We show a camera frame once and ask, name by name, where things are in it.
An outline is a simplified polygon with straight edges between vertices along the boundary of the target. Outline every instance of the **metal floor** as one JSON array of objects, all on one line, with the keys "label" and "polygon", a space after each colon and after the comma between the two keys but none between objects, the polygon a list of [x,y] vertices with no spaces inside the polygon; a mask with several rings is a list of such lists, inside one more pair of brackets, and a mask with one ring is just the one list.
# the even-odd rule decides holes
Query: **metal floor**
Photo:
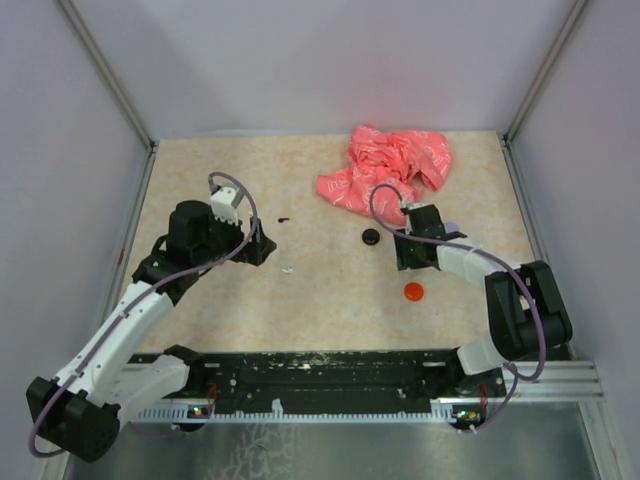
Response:
[{"label": "metal floor", "polygon": [[126,428],[100,461],[70,462],[65,480],[89,478],[587,480],[599,476],[577,406],[514,404],[477,436],[457,435],[442,424],[221,424],[152,440]]}]

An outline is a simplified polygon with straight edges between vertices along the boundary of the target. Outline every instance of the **orange cap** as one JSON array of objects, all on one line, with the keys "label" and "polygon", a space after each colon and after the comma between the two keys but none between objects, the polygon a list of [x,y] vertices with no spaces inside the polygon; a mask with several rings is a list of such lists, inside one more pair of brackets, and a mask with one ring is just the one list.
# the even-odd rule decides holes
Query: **orange cap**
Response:
[{"label": "orange cap", "polygon": [[424,288],[416,282],[407,283],[404,287],[404,296],[412,302],[417,302],[424,296]]}]

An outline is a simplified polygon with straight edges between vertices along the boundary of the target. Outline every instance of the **wire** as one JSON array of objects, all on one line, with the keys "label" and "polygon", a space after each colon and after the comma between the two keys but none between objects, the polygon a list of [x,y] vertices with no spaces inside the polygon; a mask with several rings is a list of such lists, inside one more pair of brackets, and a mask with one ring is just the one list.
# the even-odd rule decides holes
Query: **wire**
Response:
[{"label": "wire", "polygon": [[404,239],[407,239],[407,240],[412,240],[412,241],[419,242],[419,243],[427,243],[427,244],[430,244],[430,245],[446,246],[446,247],[451,247],[451,248],[457,248],[459,250],[465,250],[467,252],[475,253],[476,255],[480,255],[481,257],[487,258],[487,259],[491,260],[492,262],[497,263],[502,268],[504,268],[505,271],[511,276],[511,278],[513,279],[513,281],[517,285],[518,290],[520,290],[520,292],[524,296],[525,300],[529,304],[529,308],[531,310],[531,316],[533,318],[533,323],[534,323],[534,325],[536,327],[536,333],[537,333],[537,336],[538,336],[538,350],[539,350],[539,353],[538,353],[538,365],[536,366],[536,369],[533,372],[533,374],[527,376],[527,375],[522,375],[521,373],[519,373],[517,367],[514,364],[511,364],[511,363],[505,364],[505,368],[507,370],[509,370],[511,373],[513,373],[513,375],[514,375],[513,385],[511,386],[511,390],[509,390],[509,393],[507,393],[506,397],[504,398],[504,401],[496,409],[496,411],[493,413],[493,415],[491,415],[490,418],[487,418],[482,425],[480,425],[479,427],[475,428],[475,430],[474,430],[474,433],[475,433],[475,431],[480,430],[480,429],[484,428],[485,426],[489,425],[504,410],[504,408],[507,406],[507,403],[509,403],[509,400],[511,400],[511,398],[515,394],[516,386],[518,384],[518,379],[524,380],[524,381],[527,381],[527,382],[533,382],[533,381],[537,380],[538,377],[540,377],[540,375],[542,374],[542,371],[544,370],[544,364],[545,364],[545,362],[547,360],[547,342],[546,342],[545,337],[544,337],[544,327],[542,326],[542,319],[540,318],[540,312],[538,311],[536,303],[535,303],[535,301],[533,299],[533,296],[531,295],[531,292],[527,288],[527,285],[522,281],[522,279],[516,273],[516,271],[513,268],[511,268],[511,266],[507,262],[502,260],[500,257],[497,257],[496,255],[493,255],[492,253],[489,253],[489,252],[487,252],[485,250],[482,250],[480,248],[472,247],[472,246],[469,246],[469,245],[464,245],[464,244],[454,243],[454,242],[447,242],[447,241],[444,241],[444,240],[436,240],[436,239],[433,239],[433,238],[423,238],[423,237],[416,237],[414,235],[407,235],[406,233],[396,231],[395,229],[393,229],[392,227],[390,227],[386,223],[384,223],[384,220],[382,220],[382,218],[380,218],[380,215],[376,212],[376,209],[374,207],[374,202],[373,202],[376,192],[378,192],[378,190],[380,190],[382,188],[389,188],[389,189],[393,190],[395,192],[395,194],[398,196],[398,199],[400,200],[401,204],[404,204],[404,198],[402,198],[402,194],[393,185],[389,185],[387,183],[382,183],[380,185],[377,185],[371,191],[371,194],[369,196],[369,210],[371,212],[371,216],[374,218],[374,220],[376,222],[378,222],[378,224],[382,228],[384,228],[388,232],[391,232],[393,235],[395,235],[397,237],[400,237],[400,238],[404,238]]},{"label": "wire", "polygon": [[208,262],[208,263],[205,263],[203,265],[198,265],[197,267],[188,268],[186,270],[182,270],[180,272],[176,272],[176,273],[174,273],[172,275],[169,275],[168,277],[163,278],[159,282],[151,285],[149,288],[147,288],[145,291],[143,291],[140,295],[138,295],[136,298],[134,298],[127,306],[124,307],[122,312],[120,312],[120,314],[111,323],[111,325],[109,325],[109,327],[100,336],[100,338],[98,338],[98,340],[96,341],[94,346],[91,348],[91,350],[89,350],[89,353],[87,353],[87,355],[84,357],[84,359],[82,359],[82,361],[78,364],[78,366],[75,369],[74,374],[70,375],[69,378],[62,384],[62,386],[60,386],[60,388],[58,388],[58,390],[51,396],[49,401],[45,404],[44,408],[42,409],[42,411],[40,412],[40,414],[36,418],[35,422],[33,422],[33,428],[31,429],[31,432],[29,433],[28,446],[29,446],[29,452],[31,452],[31,455],[33,455],[34,457],[36,457],[36,458],[50,458],[50,457],[54,457],[56,455],[60,455],[60,454],[64,453],[64,450],[62,450],[62,449],[56,450],[56,451],[53,451],[53,452],[42,452],[42,451],[38,450],[38,448],[36,447],[36,436],[38,434],[38,431],[40,430],[40,427],[42,426],[42,424],[44,422],[44,419],[46,418],[48,413],[51,411],[51,408],[54,406],[54,404],[58,401],[58,399],[62,396],[62,394],[67,391],[67,389],[71,386],[71,384],[75,381],[75,379],[80,376],[80,374],[84,371],[84,369],[87,367],[89,362],[93,359],[93,357],[96,355],[96,353],[100,350],[102,345],[104,345],[104,342],[107,341],[107,338],[109,338],[109,336],[118,327],[118,325],[120,325],[120,322],[129,316],[129,313],[136,307],[136,305],[138,305],[142,300],[147,298],[150,294],[152,294],[153,292],[157,291],[159,288],[163,287],[164,285],[166,285],[169,282],[177,280],[178,278],[186,277],[187,275],[197,274],[197,273],[199,273],[199,272],[201,272],[203,270],[212,269],[214,267],[222,265],[223,263],[225,263],[228,260],[231,260],[238,253],[240,253],[240,251],[251,241],[251,239],[253,238],[254,234],[256,235],[256,241],[257,242],[260,241],[260,230],[258,230],[258,207],[256,206],[255,200],[253,199],[253,197],[249,193],[249,190],[247,190],[247,188],[238,179],[236,179],[235,177],[229,175],[228,173],[224,173],[224,172],[212,172],[212,173],[210,173],[209,177],[208,177],[209,183],[212,183],[212,180],[213,180],[214,177],[222,177],[222,178],[230,181],[236,187],[238,187],[240,192],[245,197],[247,197],[247,200],[249,201],[249,205],[251,205],[251,214],[252,214],[253,219],[254,219],[253,222],[250,222],[251,228],[249,229],[249,233],[242,240],[242,242],[240,242],[240,244],[238,244],[238,246],[236,248],[234,248],[231,252],[229,252],[227,255],[224,255],[223,257],[219,258],[218,260],[215,260],[215,261],[212,261],[212,262]]},{"label": "wire", "polygon": [[207,392],[207,404],[209,405],[209,415],[213,414],[213,404],[218,399],[218,384],[209,382],[211,388]]},{"label": "wire", "polygon": [[487,384],[483,382],[480,384],[480,412],[482,413],[483,418],[486,417],[488,403]]}]

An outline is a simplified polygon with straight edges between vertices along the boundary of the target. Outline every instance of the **table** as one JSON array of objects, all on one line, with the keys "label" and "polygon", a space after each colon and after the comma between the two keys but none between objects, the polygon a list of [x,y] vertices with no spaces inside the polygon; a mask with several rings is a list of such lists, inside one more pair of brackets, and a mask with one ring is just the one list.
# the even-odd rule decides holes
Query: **table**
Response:
[{"label": "table", "polygon": [[[446,136],[453,149],[449,178],[437,193],[425,188],[423,201],[435,203],[443,221],[456,222],[489,251],[531,261],[497,134]],[[260,267],[228,262],[212,270],[139,351],[174,344],[201,352],[453,348],[487,331],[486,302],[478,289],[436,269],[398,272],[389,233],[378,227],[381,241],[365,245],[361,234],[376,223],[315,194],[319,174],[346,166],[348,139],[249,136],[160,143],[127,279],[166,233],[178,202],[208,201],[207,174],[214,170],[247,186],[278,249]],[[248,229],[249,208],[243,208]],[[279,217],[290,221],[278,223]],[[421,301],[404,297],[411,281],[424,287]]]}]

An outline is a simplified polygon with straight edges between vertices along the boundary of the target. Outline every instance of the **white wall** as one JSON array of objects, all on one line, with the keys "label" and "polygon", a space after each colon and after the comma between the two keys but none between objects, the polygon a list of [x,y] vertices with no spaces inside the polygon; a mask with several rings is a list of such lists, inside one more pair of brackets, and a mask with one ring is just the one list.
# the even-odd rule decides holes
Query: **white wall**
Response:
[{"label": "white wall", "polygon": [[0,477],[31,479],[27,386],[96,327],[146,155],[53,1],[0,12]]},{"label": "white wall", "polygon": [[592,2],[516,140],[574,322],[640,478],[640,3]]},{"label": "white wall", "polygon": [[75,0],[155,138],[506,130],[572,0]]}]

